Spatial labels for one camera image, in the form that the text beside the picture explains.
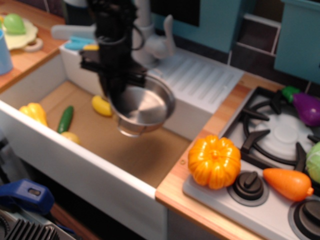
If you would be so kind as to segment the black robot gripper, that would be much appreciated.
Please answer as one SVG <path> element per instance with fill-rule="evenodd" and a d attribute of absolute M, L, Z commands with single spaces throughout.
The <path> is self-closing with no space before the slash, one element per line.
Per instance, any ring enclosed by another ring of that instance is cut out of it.
<path fill-rule="evenodd" d="M 103 94 L 116 98 L 127 85 L 143 87 L 146 84 L 146 69 L 132 58 L 132 42 L 114 42 L 99 39 L 98 51 L 81 50 L 80 66 L 97 73 Z"/>

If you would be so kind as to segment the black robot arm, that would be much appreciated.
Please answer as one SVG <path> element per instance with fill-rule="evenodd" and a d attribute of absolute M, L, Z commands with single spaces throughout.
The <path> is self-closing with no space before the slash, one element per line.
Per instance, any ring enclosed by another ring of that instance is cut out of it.
<path fill-rule="evenodd" d="M 128 84 L 145 85 L 147 69 L 132 58 L 137 8 L 130 0 L 89 0 L 97 50 L 81 50 L 80 66 L 98 74 L 103 93 L 113 99 Z"/>

